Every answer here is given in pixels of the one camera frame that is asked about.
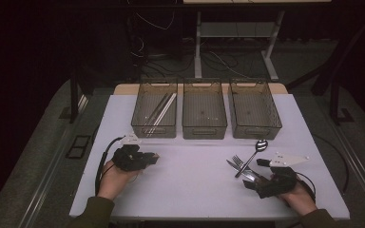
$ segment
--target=knife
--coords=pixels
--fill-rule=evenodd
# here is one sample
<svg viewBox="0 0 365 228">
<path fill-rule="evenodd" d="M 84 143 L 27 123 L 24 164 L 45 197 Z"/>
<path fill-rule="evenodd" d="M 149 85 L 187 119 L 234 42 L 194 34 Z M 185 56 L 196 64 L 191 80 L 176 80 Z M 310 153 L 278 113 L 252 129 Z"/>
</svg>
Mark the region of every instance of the knife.
<svg viewBox="0 0 365 228">
<path fill-rule="evenodd" d="M 240 168 L 239 168 L 239 166 L 238 165 L 236 165 L 235 163 L 232 163 L 231 161 L 229 161 L 229 160 L 226 160 L 227 161 L 227 163 L 229 163 L 236 171 L 239 171 L 240 170 Z M 251 181 L 254 181 L 256 178 L 254 178 L 254 176 L 252 176 L 251 174 L 249 174 L 249 172 L 251 172 L 251 171 L 249 171 L 249 170 L 244 170 L 243 172 L 242 172 L 242 175 L 244 176 L 244 177 L 246 177 L 247 179 L 249 179 L 249 180 L 251 180 Z"/>
</svg>

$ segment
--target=spoon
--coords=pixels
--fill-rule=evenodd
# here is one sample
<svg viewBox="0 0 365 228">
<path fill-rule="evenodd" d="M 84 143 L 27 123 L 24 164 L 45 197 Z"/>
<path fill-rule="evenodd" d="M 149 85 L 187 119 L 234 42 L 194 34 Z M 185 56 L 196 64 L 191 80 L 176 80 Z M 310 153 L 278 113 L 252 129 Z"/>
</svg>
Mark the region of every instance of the spoon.
<svg viewBox="0 0 365 228">
<path fill-rule="evenodd" d="M 256 156 L 256 154 L 258 152 L 264 151 L 266 149 L 266 147 L 268 147 L 268 141 L 266 140 L 258 140 L 256 143 L 256 152 L 253 154 L 253 156 L 251 156 L 251 158 L 240 168 L 239 172 L 236 174 L 236 178 L 238 178 L 242 171 L 244 171 L 245 167 L 247 167 L 247 165 L 251 162 L 251 160 L 254 159 L 254 157 Z"/>
</svg>

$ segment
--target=sleeve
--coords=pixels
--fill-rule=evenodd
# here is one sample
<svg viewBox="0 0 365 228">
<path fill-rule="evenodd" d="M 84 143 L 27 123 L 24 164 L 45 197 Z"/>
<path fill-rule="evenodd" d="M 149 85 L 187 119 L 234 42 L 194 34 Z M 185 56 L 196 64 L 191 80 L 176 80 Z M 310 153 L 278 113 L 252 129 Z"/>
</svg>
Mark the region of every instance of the sleeve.
<svg viewBox="0 0 365 228">
<path fill-rule="evenodd" d="M 109 218 L 114 208 L 110 199 L 92 197 L 87 200 L 85 211 L 73 219 L 67 228 L 107 228 Z"/>
<path fill-rule="evenodd" d="M 337 228 L 336 221 L 325 209 L 318 209 L 300 218 L 304 228 Z"/>
</svg>

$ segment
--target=gray floor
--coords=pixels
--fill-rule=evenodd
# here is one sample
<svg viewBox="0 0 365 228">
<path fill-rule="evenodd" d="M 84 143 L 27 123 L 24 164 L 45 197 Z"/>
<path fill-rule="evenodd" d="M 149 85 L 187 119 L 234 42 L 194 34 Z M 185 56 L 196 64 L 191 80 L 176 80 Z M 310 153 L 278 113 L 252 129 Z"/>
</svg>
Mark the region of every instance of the gray floor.
<svg viewBox="0 0 365 228">
<path fill-rule="evenodd" d="M 248 40 L 229 43 L 206 41 L 202 45 L 202 60 L 205 58 L 203 61 L 207 61 L 202 62 L 202 76 L 221 77 L 224 80 L 237 76 L 237 73 L 220 64 L 223 59 L 225 65 L 239 74 L 267 77 L 259 54 L 264 45 L 263 42 Z M 277 43 L 272 61 L 279 81 L 287 84 L 318 67 L 330 56 L 335 46 L 336 42 L 333 41 Z M 151 67 L 143 67 L 143 77 L 193 77 L 193 66 L 189 65 L 193 51 L 189 40 L 184 49 L 187 54 L 182 61 L 153 60 L 155 64 L 148 64 Z M 313 80 L 308 81 L 290 93 L 295 95 L 317 147 L 341 190 L 346 176 L 343 161 L 336 149 L 346 158 L 349 151 L 354 152 L 365 168 L 365 113 L 352 96 L 342 89 L 340 107 L 348 109 L 355 121 L 335 126 L 327 117 L 329 94 L 313 96 L 310 92 L 312 84 Z M 77 121 L 69 124 L 68 120 L 59 118 L 64 108 L 70 105 L 69 84 L 64 84 L 58 90 L 0 194 L 0 227 L 64 227 L 70 220 L 68 212 L 93 141 L 90 140 L 80 160 L 66 159 L 65 154 L 77 135 L 94 138 L 112 91 L 113 88 L 96 89 L 92 96 L 81 102 L 81 115 Z M 365 182 L 357 173 L 359 170 L 350 166 L 349 185 L 343 198 L 351 212 L 351 219 L 340 221 L 340 227 L 365 227 Z M 283 228 L 289 223 L 279 222 L 276 226 Z"/>
</svg>

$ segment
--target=person's arm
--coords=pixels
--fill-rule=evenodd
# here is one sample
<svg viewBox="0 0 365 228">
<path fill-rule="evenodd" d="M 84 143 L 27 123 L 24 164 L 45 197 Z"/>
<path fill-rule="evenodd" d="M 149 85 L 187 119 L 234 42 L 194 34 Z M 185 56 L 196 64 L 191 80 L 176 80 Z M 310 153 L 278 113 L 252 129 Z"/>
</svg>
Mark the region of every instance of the person's arm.
<svg viewBox="0 0 365 228">
<path fill-rule="evenodd" d="M 114 199 L 124 190 L 129 180 L 140 172 L 125 172 L 114 166 L 112 161 L 108 161 L 103 170 L 105 173 L 97 197 L 87 200 L 85 211 L 74 218 L 67 228 L 107 228 L 114 208 Z"/>
<path fill-rule="evenodd" d="M 279 196 L 300 216 L 304 228 L 337 228 L 338 225 L 325 209 L 318 209 L 304 187 L 297 183 L 295 188 Z"/>
</svg>

